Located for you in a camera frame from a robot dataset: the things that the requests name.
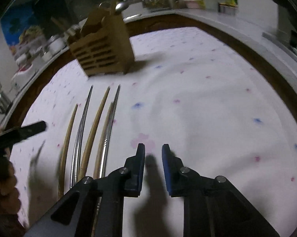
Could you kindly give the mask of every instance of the pink flower print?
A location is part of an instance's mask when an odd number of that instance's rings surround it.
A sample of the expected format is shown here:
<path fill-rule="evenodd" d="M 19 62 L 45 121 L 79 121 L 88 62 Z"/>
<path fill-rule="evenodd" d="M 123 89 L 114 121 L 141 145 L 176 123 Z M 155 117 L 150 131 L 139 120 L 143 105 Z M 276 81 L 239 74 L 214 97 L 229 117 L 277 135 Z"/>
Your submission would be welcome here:
<path fill-rule="evenodd" d="M 131 140 L 131 147 L 136 149 L 139 143 L 144 143 L 146 152 L 151 152 L 155 148 L 155 142 L 149 139 L 148 134 L 139 133 L 137 138 Z"/>

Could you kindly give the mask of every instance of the tablecloth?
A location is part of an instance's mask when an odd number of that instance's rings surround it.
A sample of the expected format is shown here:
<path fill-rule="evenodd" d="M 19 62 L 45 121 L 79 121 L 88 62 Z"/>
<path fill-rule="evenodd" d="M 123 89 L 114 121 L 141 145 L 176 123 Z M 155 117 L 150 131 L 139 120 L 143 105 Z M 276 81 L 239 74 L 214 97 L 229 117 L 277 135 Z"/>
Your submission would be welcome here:
<path fill-rule="evenodd" d="M 183 200 L 165 189 L 164 143 L 200 175 L 226 176 L 281 236 L 297 226 L 297 124 L 269 83 L 239 54 L 197 28 L 132 37 L 136 63 L 126 75 L 88 78 L 78 62 L 60 69 L 42 90 L 23 125 L 45 120 L 44 133 L 13 147 L 22 209 L 32 225 L 57 201 L 58 165 L 67 126 L 78 103 L 65 177 L 69 189 L 73 147 L 83 107 L 83 150 L 108 86 L 87 175 L 92 175 L 105 114 L 116 88 L 106 173 L 122 167 L 137 144 L 146 147 L 143 189 L 124 200 L 123 236 L 182 236 Z"/>

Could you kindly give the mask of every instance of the floral tablecloth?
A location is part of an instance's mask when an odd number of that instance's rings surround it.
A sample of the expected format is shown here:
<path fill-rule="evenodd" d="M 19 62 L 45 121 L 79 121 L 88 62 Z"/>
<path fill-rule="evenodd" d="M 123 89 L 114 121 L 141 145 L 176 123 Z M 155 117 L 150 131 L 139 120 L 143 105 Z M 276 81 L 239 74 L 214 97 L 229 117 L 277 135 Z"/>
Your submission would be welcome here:
<path fill-rule="evenodd" d="M 106 172 L 122 167 L 139 142 L 147 155 L 141 196 L 124 201 L 123 236 L 183 234 L 183 200 L 169 197 L 165 189 L 164 143 L 200 175 L 226 176 L 281 236 L 289 236 L 297 226 L 297 124 L 271 86 L 240 55 L 197 28 L 143 34 L 131 43 L 137 62 L 130 73 L 88 79 L 72 61 L 31 106 L 23 124 L 45 120 L 49 128 L 12 151 L 20 221 L 32 225 L 57 201 L 60 152 L 78 103 L 66 164 L 68 191 L 90 86 L 83 150 L 110 86 L 87 170 L 92 175 L 105 114 L 121 84 Z"/>

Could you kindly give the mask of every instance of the person's hand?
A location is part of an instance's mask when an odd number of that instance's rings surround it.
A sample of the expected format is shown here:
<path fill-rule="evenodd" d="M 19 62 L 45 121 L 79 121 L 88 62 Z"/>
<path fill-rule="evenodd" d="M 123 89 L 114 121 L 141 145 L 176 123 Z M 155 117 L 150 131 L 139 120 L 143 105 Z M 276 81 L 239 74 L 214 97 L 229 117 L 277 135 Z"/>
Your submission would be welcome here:
<path fill-rule="evenodd" d="M 21 202 L 16 184 L 15 170 L 9 162 L 8 178 L 0 181 L 0 214 L 17 214 L 20 210 Z"/>

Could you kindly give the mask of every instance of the brown utensil holder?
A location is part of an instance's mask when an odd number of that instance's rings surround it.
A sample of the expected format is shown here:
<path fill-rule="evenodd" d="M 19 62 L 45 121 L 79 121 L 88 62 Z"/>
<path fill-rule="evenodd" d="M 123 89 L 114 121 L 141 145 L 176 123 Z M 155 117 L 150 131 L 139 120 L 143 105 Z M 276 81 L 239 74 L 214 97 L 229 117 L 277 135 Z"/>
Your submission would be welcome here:
<path fill-rule="evenodd" d="M 87 76 L 100 73 L 127 73 L 134 62 L 134 54 L 126 26 L 120 15 L 107 15 L 95 33 L 70 45 Z"/>

